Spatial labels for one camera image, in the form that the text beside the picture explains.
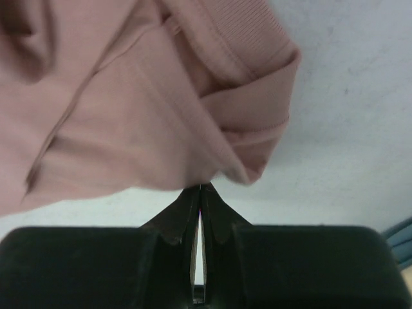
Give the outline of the pink graphic t shirt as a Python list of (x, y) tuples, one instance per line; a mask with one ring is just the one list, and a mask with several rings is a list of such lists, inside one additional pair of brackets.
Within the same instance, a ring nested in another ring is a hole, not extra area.
[(300, 60), (266, 1), (2, 1), (1, 214), (254, 183)]

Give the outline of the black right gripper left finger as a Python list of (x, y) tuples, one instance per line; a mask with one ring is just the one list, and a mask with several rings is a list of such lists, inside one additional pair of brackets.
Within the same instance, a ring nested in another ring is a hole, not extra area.
[(141, 228), (156, 232), (145, 282), (143, 308), (190, 308), (200, 215), (200, 187), (184, 189), (176, 200)]

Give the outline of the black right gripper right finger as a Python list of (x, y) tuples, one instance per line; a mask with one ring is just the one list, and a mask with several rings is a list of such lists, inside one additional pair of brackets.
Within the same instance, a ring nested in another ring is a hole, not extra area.
[(200, 214), (205, 304), (208, 308), (242, 308), (243, 278), (235, 231), (251, 223), (227, 205), (210, 183), (201, 186)]

